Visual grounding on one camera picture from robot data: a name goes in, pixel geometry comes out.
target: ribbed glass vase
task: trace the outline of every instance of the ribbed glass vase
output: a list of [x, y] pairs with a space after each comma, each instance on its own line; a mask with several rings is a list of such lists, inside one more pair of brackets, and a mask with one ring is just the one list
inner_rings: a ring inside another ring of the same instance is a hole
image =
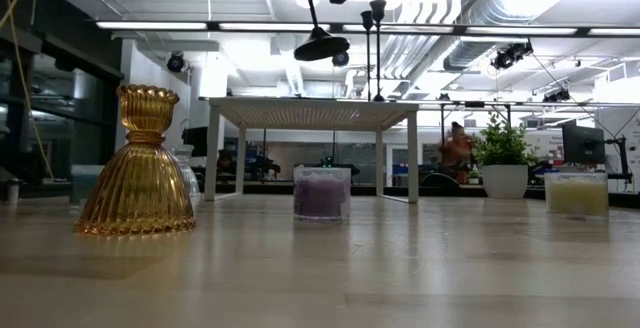
[[100, 174], [75, 231], [125, 235], [193, 228], [193, 209], [180, 169], [161, 145], [180, 98], [173, 91], [144, 85], [123, 86], [117, 94], [129, 143]]

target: clear glass jar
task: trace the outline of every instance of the clear glass jar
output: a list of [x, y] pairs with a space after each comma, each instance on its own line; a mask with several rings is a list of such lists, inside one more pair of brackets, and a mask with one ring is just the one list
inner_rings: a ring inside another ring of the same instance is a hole
[[547, 173], [544, 182], [549, 213], [608, 216], [609, 192], [605, 173]]
[[195, 173], [189, 166], [192, 151], [192, 145], [182, 144], [173, 148], [173, 155], [175, 156], [176, 161], [178, 161], [178, 168], [180, 168], [180, 173], [182, 173], [182, 180], [184, 181], [184, 186], [187, 189], [187, 194], [189, 194], [191, 198], [198, 198], [200, 197], [198, 179], [196, 179]]

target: pole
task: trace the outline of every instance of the pole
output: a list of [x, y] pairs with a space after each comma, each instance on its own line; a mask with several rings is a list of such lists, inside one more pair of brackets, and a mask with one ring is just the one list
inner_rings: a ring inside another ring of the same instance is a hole
[[262, 135], [262, 169], [260, 174], [262, 175], [262, 184], [264, 184], [264, 170], [267, 168], [267, 130], [264, 130]]
[[505, 104], [507, 108], [507, 123], [509, 123], [509, 127], [511, 127], [511, 104]]
[[407, 143], [409, 144], [409, 204], [418, 203], [418, 112], [407, 116]]
[[368, 101], [371, 102], [371, 31], [367, 30], [367, 88], [369, 90]]
[[331, 147], [331, 160], [336, 163], [336, 131], [333, 131], [333, 146]]
[[309, 2], [309, 11], [311, 11], [311, 19], [313, 20], [313, 26], [318, 26], [318, 18], [316, 17], [316, 8], [313, 6], [313, 0], [307, 0]]
[[441, 138], [441, 142], [442, 142], [442, 148], [444, 148], [444, 104], [440, 105], [440, 134], [442, 136]]
[[241, 125], [238, 129], [238, 154], [236, 155], [236, 193], [244, 190], [244, 162], [247, 156], [247, 127]]
[[376, 22], [376, 51], [376, 70], [378, 71], [378, 95], [376, 97], [382, 97], [382, 94], [380, 94], [382, 91], [380, 89], [380, 22]]

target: ceiling light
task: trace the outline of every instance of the ceiling light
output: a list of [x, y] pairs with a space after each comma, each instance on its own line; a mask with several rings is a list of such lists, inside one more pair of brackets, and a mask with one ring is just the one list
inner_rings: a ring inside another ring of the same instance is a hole
[[[329, 30], [328, 24], [320, 24], [324, 30]], [[310, 23], [220, 23], [222, 31], [263, 31], [263, 32], [309, 32], [313, 30]]]
[[589, 35], [640, 36], [640, 28], [594, 28]]
[[207, 24], [202, 22], [96, 22], [99, 28], [113, 30], [206, 30]]
[[555, 27], [469, 27], [468, 34], [489, 34], [489, 35], [519, 35], [519, 36], [545, 36], [545, 35], [572, 35], [578, 31], [577, 28], [555, 28]]

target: ventilation pipe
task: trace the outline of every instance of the ventilation pipe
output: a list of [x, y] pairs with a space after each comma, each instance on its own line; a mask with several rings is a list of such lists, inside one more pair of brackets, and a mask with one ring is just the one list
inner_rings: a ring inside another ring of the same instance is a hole
[[[529, 24], [556, 5], [560, 0], [477, 0], [460, 17], [461, 24], [468, 25], [518, 25]], [[443, 61], [449, 71], [463, 71], [495, 46], [493, 42], [467, 42], [459, 38], [443, 37], [432, 51], [444, 51], [452, 44], [457, 46]]]
[[[403, 12], [413, 13], [407, 6], [403, 5]], [[416, 23], [446, 23], [451, 24], [458, 17], [461, 11], [460, 0], [436, 0], [435, 2], [423, 2], [418, 16], [414, 19]], [[431, 36], [404, 36], [403, 40], [394, 40], [387, 44], [385, 53], [391, 54], [397, 59], [386, 60], [382, 65], [385, 75], [392, 78], [406, 78], [420, 64], [429, 49], [436, 42], [437, 38]]]

